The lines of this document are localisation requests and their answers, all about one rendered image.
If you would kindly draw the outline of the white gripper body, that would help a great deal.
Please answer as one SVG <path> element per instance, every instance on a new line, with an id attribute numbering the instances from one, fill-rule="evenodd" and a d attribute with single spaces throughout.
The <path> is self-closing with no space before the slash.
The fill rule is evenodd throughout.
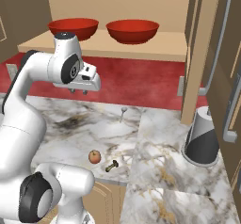
<path id="1" fill-rule="evenodd" d="M 73 88 L 90 91 L 99 91 L 101 88 L 101 79 L 98 73 L 95 73 L 89 80 L 83 80 L 80 74 L 69 84 L 54 84 L 57 88 Z"/>

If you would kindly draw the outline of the red bowl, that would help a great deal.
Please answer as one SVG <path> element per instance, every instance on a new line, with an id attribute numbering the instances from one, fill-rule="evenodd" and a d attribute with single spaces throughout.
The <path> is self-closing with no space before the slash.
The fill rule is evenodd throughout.
<path id="1" fill-rule="evenodd" d="M 99 22 L 90 18 L 69 18 L 52 21 L 48 24 L 53 35 L 59 32 L 71 32 L 79 41 L 88 40 L 98 28 Z"/>
<path id="2" fill-rule="evenodd" d="M 141 44 L 152 39 L 159 24 L 149 20 L 117 20 L 106 25 L 111 38 L 123 44 Z"/>

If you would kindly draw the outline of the orange peach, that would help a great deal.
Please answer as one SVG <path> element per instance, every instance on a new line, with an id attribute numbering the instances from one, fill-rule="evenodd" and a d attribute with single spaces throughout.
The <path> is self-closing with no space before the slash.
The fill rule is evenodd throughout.
<path id="1" fill-rule="evenodd" d="M 88 154 L 88 160 L 91 164 L 98 164 L 101 161 L 101 153 L 96 150 L 92 150 Z"/>

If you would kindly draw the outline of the tan cupboard shelf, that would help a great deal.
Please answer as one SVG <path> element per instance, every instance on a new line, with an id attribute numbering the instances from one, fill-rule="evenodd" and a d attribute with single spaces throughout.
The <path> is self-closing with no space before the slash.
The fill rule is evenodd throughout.
<path id="1" fill-rule="evenodd" d="M 142 44 L 122 44 L 112 39 L 106 30 L 98 29 L 88 40 L 79 42 L 83 56 L 145 59 L 185 62 L 185 34 L 157 32 Z"/>

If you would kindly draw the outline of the tan base cabinet door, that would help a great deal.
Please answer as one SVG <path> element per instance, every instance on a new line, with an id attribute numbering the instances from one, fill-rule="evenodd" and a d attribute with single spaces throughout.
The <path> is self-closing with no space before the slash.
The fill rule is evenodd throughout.
<path id="1" fill-rule="evenodd" d="M 84 207 L 96 224 L 120 224 L 126 187 L 96 182 L 83 198 Z"/>

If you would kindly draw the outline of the tan open cupboard door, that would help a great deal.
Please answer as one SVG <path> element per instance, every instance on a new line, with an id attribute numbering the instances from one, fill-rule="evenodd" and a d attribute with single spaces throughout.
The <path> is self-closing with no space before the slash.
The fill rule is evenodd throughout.
<path id="1" fill-rule="evenodd" d="M 189 0 L 185 24 L 187 52 L 181 123 L 194 117 L 218 0 Z"/>

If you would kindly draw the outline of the grey and white blender base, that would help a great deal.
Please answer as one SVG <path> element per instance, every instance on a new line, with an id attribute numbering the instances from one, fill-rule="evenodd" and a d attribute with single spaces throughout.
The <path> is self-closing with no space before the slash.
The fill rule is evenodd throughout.
<path id="1" fill-rule="evenodd" d="M 209 168 L 218 161 L 219 145 L 208 106 L 196 109 L 196 113 L 181 148 L 183 157 L 192 165 Z"/>

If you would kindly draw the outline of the tan tall panelled fridge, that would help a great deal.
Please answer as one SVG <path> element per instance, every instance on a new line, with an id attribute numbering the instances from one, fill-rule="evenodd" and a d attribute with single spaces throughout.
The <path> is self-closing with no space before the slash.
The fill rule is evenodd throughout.
<path id="1" fill-rule="evenodd" d="M 241 63 L 241 0 L 232 0 L 217 65 L 206 98 L 216 129 L 228 179 L 233 181 L 241 160 L 241 110 L 231 126 L 238 134 L 235 143 L 223 140 L 222 127 L 233 81 Z"/>

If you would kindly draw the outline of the grey wall socket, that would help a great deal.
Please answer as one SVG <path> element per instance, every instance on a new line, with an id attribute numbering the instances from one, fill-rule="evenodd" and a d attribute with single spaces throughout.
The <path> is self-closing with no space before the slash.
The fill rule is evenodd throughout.
<path id="1" fill-rule="evenodd" d="M 183 96 L 184 84 L 185 84 L 185 77 L 180 76 L 179 77 L 178 90 L 177 90 L 177 96 Z"/>
<path id="2" fill-rule="evenodd" d="M 17 65 L 16 64 L 7 64 L 7 70 L 8 70 L 8 75 L 9 75 L 10 80 L 13 80 L 18 71 Z"/>

